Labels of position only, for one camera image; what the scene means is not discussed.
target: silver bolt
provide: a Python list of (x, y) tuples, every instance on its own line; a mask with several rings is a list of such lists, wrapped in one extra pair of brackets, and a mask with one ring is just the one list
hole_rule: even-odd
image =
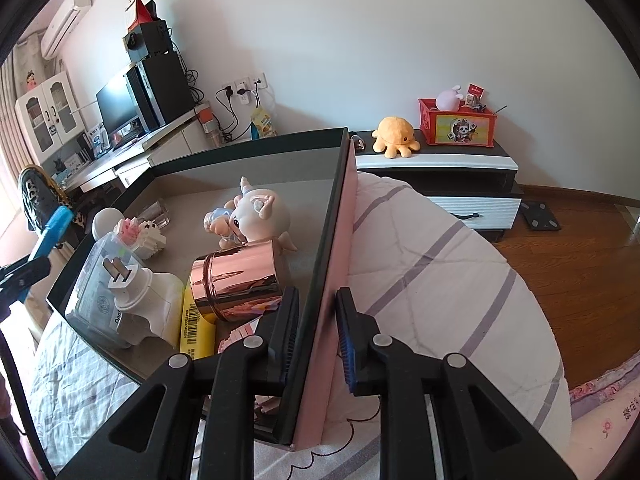
[(393, 341), (393, 338), (387, 334), (376, 334), (373, 336), (373, 344), (375, 346), (389, 346)]
[(169, 359), (169, 366), (171, 368), (182, 368), (188, 362), (189, 358), (185, 354), (176, 354)]
[(451, 354), (447, 357), (447, 363), (453, 368), (463, 368), (466, 365), (466, 357), (462, 354)]
[(262, 344), (262, 338), (259, 335), (250, 335), (242, 341), (247, 348), (258, 348)]

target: red storage bin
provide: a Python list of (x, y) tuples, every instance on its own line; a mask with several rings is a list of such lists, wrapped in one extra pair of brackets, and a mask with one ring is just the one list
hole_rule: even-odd
[(427, 144), (455, 146), (494, 146), (495, 118), (489, 108), (475, 112), (460, 102), (457, 112), (443, 112), (436, 108), (436, 99), (418, 99), (420, 129)]

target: bedspread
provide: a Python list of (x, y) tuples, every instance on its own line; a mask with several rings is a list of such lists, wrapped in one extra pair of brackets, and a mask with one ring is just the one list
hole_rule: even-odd
[[(538, 302), (500, 253), (390, 178), (358, 174), (355, 218), (349, 286), (357, 309), (416, 352), (468, 356), (563, 451), (571, 413), (558, 346)], [(30, 405), (55, 471), (135, 389), (54, 314), (36, 353)], [(378, 405), (348, 392), (336, 358), (322, 444), (287, 452), (257, 442), (255, 477), (377, 479)]]

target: copper metallic jar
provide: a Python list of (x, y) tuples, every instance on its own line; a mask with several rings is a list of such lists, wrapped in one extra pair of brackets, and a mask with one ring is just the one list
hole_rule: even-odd
[(251, 242), (197, 258), (191, 292), (202, 317), (249, 320), (274, 310), (289, 281), (289, 268), (276, 240)]

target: chair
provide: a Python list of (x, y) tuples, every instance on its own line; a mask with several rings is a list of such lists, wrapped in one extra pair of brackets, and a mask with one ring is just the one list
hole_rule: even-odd
[(75, 213), (63, 239), (74, 249), (91, 230), (95, 213), (107, 205), (106, 195), (102, 190), (84, 194), (79, 201), (74, 202), (40, 166), (24, 168), (18, 177), (18, 187), (22, 193), (22, 205), (30, 231), (41, 234), (60, 205), (67, 206)]

